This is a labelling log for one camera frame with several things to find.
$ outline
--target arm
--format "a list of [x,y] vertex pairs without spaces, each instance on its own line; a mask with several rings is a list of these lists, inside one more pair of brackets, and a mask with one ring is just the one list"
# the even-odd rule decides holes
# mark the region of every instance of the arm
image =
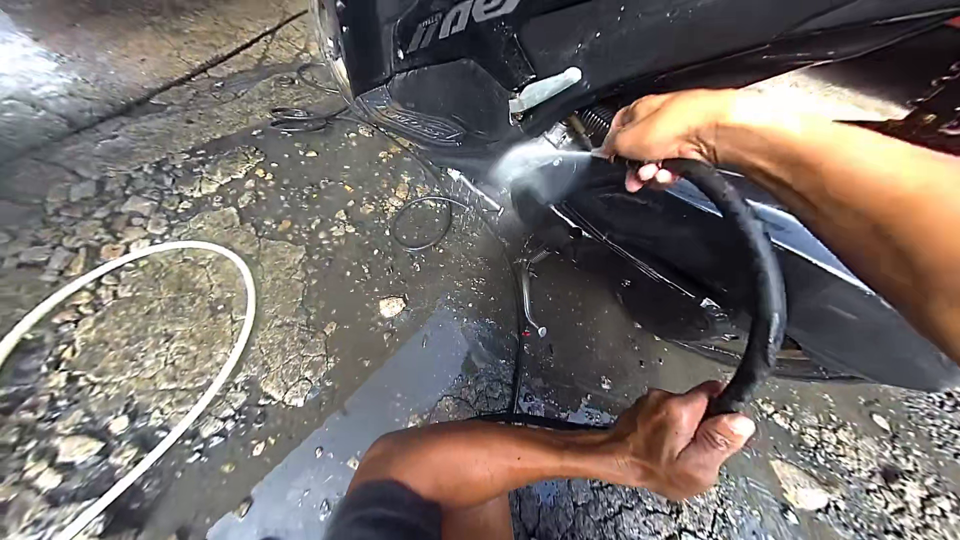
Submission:
[[754,432],[753,422],[740,414],[701,424],[709,397],[721,388],[711,381],[681,395],[652,390],[613,430],[563,432],[465,421],[388,433],[364,455],[350,490],[391,479],[444,511],[557,478],[601,479],[684,499],[709,488],[720,465]]
[[[617,115],[605,146],[744,171],[960,363],[960,159],[745,90],[640,99]],[[627,187],[671,181],[649,165]]]

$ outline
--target forearm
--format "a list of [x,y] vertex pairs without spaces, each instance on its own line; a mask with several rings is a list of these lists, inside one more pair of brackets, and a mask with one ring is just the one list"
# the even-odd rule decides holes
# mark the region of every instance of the forearm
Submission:
[[959,159],[812,115],[737,107],[715,145],[960,361]]
[[555,478],[629,482],[603,431],[564,432],[455,422],[397,431],[371,446],[351,487],[393,479],[446,509],[489,501]]

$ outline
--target wet ground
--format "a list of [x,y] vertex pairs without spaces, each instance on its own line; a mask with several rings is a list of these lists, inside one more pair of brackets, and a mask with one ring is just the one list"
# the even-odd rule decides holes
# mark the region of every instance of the wet ground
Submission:
[[[72,125],[0,137],[17,156],[0,201],[2,330],[100,261],[171,239],[239,253],[258,308],[225,390],[88,537],[317,538],[376,436],[502,410],[517,353],[521,408],[581,423],[612,422],[648,387],[728,373],[638,328],[602,280],[559,258],[533,283],[548,335],[517,335],[508,265],[525,238],[509,213],[479,211],[444,171],[348,114],[314,133],[267,127],[272,107],[343,105],[321,66],[298,73],[316,61],[298,4],[97,6],[63,20],[42,3],[0,8],[16,29],[5,36],[33,33],[46,51],[29,55],[106,81],[84,98],[96,107],[63,102]],[[81,38],[88,49],[71,46]],[[163,46],[134,76],[136,43]],[[444,240],[412,254],[394,235],[416,243],[445,223],[442,204],[394,223],[424,194],[474,210],[455,207]],[[184,251],[103,277],[37,328],[0,370],[4,536],[51,537],[128,472],[210,383],[244,301],[227,261]],[[753,414],[757,437],[704,496],[545,482],[512,495],[516,536],[960,537],[956,394],[778,380]]]

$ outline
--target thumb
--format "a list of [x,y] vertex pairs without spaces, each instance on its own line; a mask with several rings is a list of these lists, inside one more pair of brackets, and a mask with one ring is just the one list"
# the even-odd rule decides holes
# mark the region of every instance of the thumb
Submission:
[[720,468],[731,455],[736,454],[756,430],[754,421],[733,413],[721,414],[706,420],[684,452],[696,454],[704,466]]

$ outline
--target black sleeve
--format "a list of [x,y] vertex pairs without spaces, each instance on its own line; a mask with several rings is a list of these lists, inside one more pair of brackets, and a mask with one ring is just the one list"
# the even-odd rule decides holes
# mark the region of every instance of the black sleeve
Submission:
[[440,540],[440,505],[393,480],[358,485],[340,500],[324,540]]

